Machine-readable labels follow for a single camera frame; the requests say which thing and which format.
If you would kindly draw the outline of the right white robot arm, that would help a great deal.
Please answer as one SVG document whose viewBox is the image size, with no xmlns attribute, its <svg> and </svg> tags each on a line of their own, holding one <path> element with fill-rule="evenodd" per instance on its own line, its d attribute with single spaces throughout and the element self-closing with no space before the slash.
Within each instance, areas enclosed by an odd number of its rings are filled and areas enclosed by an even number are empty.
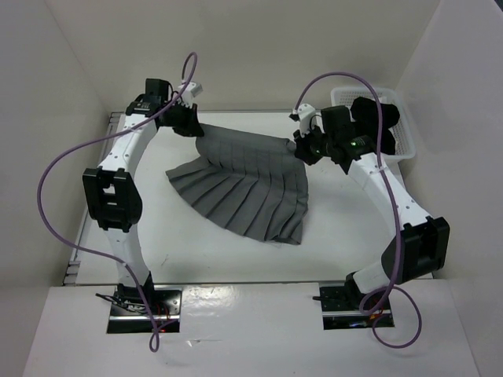
<svg viewBox="0 0 503 377">
<path fill-rule="evenodd" d="M 358 97 L 350 107 L 320 111 L 301 104 L 290 117 L 299 123 L 296 157 L 309 165 L 331 159 L 363 189 L 391 230 L 391 242 L 380 259 L 347 276 L 344 299 L 350 307 L 375 312 L 392 288 L 444 267 L 447 220 L 433 218 L 421 207 L 384 161 L 395 149 L 390 129 L 400 120 L 396 105 Z"/>
</svg>

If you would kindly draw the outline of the white plastic basket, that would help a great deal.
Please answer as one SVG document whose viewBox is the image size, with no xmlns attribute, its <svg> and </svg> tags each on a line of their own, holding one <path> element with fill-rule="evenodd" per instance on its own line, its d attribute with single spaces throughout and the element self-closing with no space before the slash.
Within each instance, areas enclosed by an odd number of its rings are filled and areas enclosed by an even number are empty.
<svg viewBox="0 0 503 377">
<path fill-rule="evenodd" d="M 416 147 L 409 127 L 409 116 L 402 98 L 396 91 L 389 88 L 376 87 L 375 91 L 382 104 L 395 105 L 400 114 L 398 123 L 390 129 L 395 138 L 395 154 L 385 155 L 384 159 L 387 163 L 392 161 L 398 163 L 404 159 L 412 159 L 416 155 Z M 330 93 L 333 106 L 345 105 L 349 108 L 357 97 L 374 99 L 365 86 L 338 86 L 333 88 Z"/>
</svg>

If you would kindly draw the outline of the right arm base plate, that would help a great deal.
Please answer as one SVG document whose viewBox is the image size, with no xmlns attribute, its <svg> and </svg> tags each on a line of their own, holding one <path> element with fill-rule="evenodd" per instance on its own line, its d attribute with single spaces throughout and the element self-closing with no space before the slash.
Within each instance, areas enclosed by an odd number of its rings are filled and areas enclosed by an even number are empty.
<svg viewBox="0 0 503 377">
<path fill-rule="evenodd" d="M 319 284 L 319 292 L 312 298 L 321 306 L 321 318 L 325 330 L 349 330 L 372 328 L 376 320 L 377 328 L 395 326 L 389 301 L 382 309 L 370 315 L 363 315 L 358 309 L 359 300 L 354 299 L 343 283 Z"/>
</svg>

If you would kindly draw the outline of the aluminium table edge rail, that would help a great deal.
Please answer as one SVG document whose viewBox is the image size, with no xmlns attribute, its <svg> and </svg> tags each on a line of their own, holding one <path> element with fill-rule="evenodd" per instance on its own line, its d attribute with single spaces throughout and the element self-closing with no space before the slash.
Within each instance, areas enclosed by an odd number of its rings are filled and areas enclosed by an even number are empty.
<svg viewBox="0 0 503 377">
<path fill-rule="evenodd" d="M 95 223 L 96 212 L 104 205 L 105 187 L 113 180 L 111 173 L 101 171 L 100 167 L 86 168 L 82 175 L 83 188 L 86 196 L 87 208 L 84 211 L 78 236 L 75 240 L 77 248 L 74 248 L 69 259 L 63 279 L 63 286 L 75 286 L 79 274 L 79 268 L 86 248 L 85 241 L 90 231 L 91 225 Z"/>
</svg>

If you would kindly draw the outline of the black skirt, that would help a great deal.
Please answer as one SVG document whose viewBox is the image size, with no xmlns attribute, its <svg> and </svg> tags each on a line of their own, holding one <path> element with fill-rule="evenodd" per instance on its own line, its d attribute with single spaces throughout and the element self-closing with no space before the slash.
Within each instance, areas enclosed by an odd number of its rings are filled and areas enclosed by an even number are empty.
<svg viewBox="0 0 503 377">
<path fill-rule="evenodd" d="M 392 156 L 396 152 L 396 141 L 390 129 L 398 124 L 400 113 L 394 104 L 382 104 L 381 110 L 383 116 L 381 152 Z M 368 136 L 377 144 L 379 119 L 376 102 L 369 98 L 357 97 L 350 111 L 356 136 Z"/>
</svg>

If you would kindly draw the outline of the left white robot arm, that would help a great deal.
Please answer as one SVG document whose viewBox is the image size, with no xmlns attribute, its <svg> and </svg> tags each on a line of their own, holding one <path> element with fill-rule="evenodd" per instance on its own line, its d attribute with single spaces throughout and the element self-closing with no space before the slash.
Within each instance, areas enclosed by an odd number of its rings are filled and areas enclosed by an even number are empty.
<svg viewBox="0 0 503 377">
<path fill-rule="evenodd" d="M 128 303 L 137 313 L 154 309 L 156 293 L 138 236 L 143 202 L 134 175 L 159 128 L 170 127 L 183 137 L 203 135 L 194 102 L 201 90 L 196 82 L 182 81 L 174 90 L 168 81 L 146 79 L 145 92 L 127 107 L 110 152 L 98 167 L 83 173 L 89 215 L 104 231 L 117 259 L 116 301 Z"/>
</svg>

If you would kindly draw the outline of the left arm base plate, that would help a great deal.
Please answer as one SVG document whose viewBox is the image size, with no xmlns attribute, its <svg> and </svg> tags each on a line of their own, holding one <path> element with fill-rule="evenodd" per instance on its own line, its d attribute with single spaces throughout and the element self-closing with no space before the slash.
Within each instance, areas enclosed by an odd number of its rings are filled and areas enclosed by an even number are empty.
<svg viewBox="0 0 503 377">
<path fill-rule="evenodd" d="M 178 333 L 182 303 L 181 289 L 161 288 L 151 291 L 147 296 L 150 311 L 160 333 Z M 153 326 L 149 319 L 145 303 L 140 295 L 132 290 L 105 296 L 111 303 L 108 316 L 107 333 L 111 335 L 152 333 Z"/>
</svg>

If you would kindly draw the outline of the grey pleated skirt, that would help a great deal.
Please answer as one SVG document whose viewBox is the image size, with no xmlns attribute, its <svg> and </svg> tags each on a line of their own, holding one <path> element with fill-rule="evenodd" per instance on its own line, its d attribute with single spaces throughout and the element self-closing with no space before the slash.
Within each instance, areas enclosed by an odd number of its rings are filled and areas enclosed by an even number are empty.
<svg viewBox="0 0 503 377">
<path fill-rule="evenodd" d="M 238 236 L 299 245 L 308 211 L 304 163 L 295 143 L 204 124 L 198 157 L 166 175 L 198 214 Z"/>
</svg>

